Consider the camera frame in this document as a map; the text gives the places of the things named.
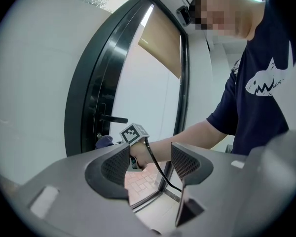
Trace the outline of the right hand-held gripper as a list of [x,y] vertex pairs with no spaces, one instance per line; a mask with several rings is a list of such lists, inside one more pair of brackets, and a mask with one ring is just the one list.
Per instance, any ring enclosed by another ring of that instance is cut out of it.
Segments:
[[[129,144],[129,147],[132,147],[134,144],[138,143],[141,140],[148,138],[148,133],[146,130],[139,124],[132,123],[126,128],[124,128],[120,133],[122,143]],[[139,167],[137,159],[133,156],[129,158],[130,165],[127,169],[128,172],[142,172],[142,168]]]

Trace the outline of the person's right hand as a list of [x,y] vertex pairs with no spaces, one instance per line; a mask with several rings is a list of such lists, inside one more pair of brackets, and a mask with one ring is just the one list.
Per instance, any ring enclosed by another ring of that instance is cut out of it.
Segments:
[[141,169],[145,169],[152,161],[145,143],[142,142],[137,142],[130,147],[130,155],[137,160]]

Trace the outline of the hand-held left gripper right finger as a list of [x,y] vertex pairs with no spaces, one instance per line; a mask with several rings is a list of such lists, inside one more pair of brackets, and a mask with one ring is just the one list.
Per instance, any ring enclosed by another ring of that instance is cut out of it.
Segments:
[[173,237],[278,237],[296,197],[296,131],[248,156],[174,143],[182,181]]

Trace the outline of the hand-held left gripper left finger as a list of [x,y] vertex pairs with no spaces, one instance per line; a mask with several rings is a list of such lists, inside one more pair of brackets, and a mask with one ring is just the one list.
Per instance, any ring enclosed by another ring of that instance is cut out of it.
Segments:
[[61,159],[17,191],[15,210],[43,237],[146,237],[124,187],[128,166],[127,144]]

